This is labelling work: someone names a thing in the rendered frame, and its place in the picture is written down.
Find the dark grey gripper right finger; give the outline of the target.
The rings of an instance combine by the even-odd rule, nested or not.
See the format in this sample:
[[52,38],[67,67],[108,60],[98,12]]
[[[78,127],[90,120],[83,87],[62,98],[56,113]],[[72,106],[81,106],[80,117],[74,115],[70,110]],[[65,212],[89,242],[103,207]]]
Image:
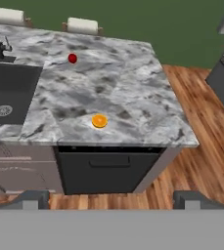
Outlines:
[[173,208],[181,210],[213,210],[224,209],[224,204],[207,198],[199,191],[175,190],[173,192]]

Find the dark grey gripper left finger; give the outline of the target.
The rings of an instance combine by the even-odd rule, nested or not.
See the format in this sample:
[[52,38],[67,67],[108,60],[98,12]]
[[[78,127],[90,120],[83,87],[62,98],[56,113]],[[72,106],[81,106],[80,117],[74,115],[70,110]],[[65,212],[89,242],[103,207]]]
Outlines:
[[4,210],[43,210],[49,208],[48,190],[27,190],[7,203],[1,203]]

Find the orange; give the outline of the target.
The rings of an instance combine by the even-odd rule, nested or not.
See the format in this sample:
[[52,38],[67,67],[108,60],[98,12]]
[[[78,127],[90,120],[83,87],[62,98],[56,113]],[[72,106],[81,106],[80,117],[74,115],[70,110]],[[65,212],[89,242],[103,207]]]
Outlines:
[[92,125],[96,128],[104,128],[108,124],[108,118],[101,113],[92,116]]

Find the grey cupboard door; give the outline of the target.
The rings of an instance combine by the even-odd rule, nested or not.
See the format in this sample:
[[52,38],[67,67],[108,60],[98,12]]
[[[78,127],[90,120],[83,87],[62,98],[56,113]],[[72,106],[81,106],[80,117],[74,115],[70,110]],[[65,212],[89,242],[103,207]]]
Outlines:
[[0,194],[29,189],[63,193],[53,149],[50,146],[0,145]]

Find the black dishwasher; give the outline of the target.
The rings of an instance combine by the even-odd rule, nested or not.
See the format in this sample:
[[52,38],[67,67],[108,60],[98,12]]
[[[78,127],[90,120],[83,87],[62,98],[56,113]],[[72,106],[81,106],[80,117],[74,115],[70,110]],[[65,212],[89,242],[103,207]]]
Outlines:
[[[71,194],[132,192],[151,170],[164,147],[55,146],[63,190]],[[107,155],[127,156],[126,168],[93,168],[89,161]]]

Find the black sink basin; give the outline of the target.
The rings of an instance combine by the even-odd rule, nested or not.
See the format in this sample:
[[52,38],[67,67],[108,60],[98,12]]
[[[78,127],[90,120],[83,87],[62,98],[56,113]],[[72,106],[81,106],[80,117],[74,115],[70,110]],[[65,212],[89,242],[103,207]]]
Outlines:
[[0,63],[0,124],[23,125],[41,66]]

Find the cream stool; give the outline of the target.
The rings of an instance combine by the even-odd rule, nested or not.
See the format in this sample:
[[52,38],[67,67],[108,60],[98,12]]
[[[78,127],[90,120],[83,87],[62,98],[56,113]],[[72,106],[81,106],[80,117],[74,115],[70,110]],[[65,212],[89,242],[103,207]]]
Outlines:
[[68,18],[62,27],[65,32],[77,34],[101,35],[103,32],[97,21],[80,18]]
[[32,27],[31,18],[24,11],[0,8],[0,24]]

